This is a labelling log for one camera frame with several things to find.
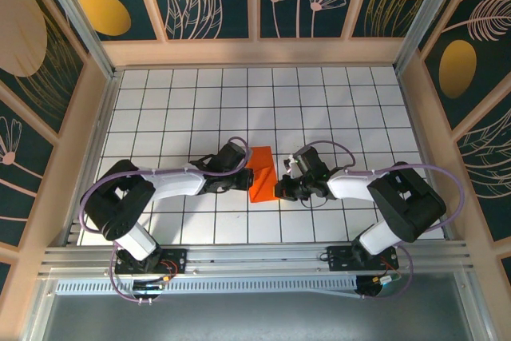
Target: metal vent grate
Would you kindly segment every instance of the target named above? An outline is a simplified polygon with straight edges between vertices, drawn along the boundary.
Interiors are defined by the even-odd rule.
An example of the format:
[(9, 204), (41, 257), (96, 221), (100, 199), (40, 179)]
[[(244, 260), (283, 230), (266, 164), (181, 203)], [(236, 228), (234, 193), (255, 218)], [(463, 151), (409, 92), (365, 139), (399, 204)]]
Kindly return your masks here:
[[(131, 288), (131, 280), (118, 283), (121, 291)], [(251, 293), (308, 290), (350, 291), (356, 289), (356, 276), (268, 277), (268, 278), (194, 278), (174, 279), (164, 289), (172, 293)], [(113, 294), (109, 280), (61, 280), (55, 292), (59, 295)]]

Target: black bracket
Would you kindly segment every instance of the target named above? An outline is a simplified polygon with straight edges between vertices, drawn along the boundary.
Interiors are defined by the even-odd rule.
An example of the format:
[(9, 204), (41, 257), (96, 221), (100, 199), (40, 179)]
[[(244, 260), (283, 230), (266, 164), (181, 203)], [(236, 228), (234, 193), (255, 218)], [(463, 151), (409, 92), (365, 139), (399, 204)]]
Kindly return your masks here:
[(371, 259), (359, 262), (353, 256), (351, 245), (332, 246), (327, 248), (325, 260), (328, 261), (330, 272), (348, 272), (348, 271), (385, 271), (387, 266), (382, 262), (381, 257), (394, 269), (399, 268), (398, 256), (393, 247)]
[(152, 268), (146, 268), (147, 270), (140, 267), (139, 263), (135, 263), (134, 258), (128, 253), (128, 251), (121, 249), (117, 251), (117, 262), (115, 265), (116, 275), (168, 275), (168, 267), (164, 263), (165, 261), (172, 261), (177, 265), (177, 274), (184, 274), (186, 269), (186, 249), (162, 249), (160, 260), (155, 263)]

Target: white grid surface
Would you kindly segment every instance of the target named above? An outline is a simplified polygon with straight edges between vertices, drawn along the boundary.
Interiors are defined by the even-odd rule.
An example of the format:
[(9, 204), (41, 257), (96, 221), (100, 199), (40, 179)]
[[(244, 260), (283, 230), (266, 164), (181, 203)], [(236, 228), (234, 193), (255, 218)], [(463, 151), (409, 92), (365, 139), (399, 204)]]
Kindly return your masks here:
[[(392, 67), (153, 69), (125, 71), (97, 175), (125, 158), (180, 167), (217, 153), (232, 136), (271, 146), (278, 175), (289, 153), (321, 139), (353, 151), (355, 169), (421, 162)], [(316, 149), (329, 168), (349, 162), (333, 145)], [(312, 207), (321, 203), (315, 198)], [(139, 222), (160, 244), (259, 244), (353, 240), (379, 220), (363, 200), (311, 208), (252, 204), (247, 193), (229, 191), (159, 200)], [(442, 239), (443, 231), (421, 238)], [(108, 242), (82, 233), (78, 243)]]

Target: orange object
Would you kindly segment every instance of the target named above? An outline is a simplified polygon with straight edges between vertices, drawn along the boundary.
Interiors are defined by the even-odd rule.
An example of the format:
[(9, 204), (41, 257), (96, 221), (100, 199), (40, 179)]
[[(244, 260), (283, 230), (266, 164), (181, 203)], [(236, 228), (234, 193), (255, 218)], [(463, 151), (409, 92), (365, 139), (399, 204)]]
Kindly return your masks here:
[(252, 156), (247, 168), (254, 171), (254, 184), (248, 190), (252, 203), (278, 200), (274, 188), (277, 184), (277, 173), (273, 164), (271, 147), (252, 147)]

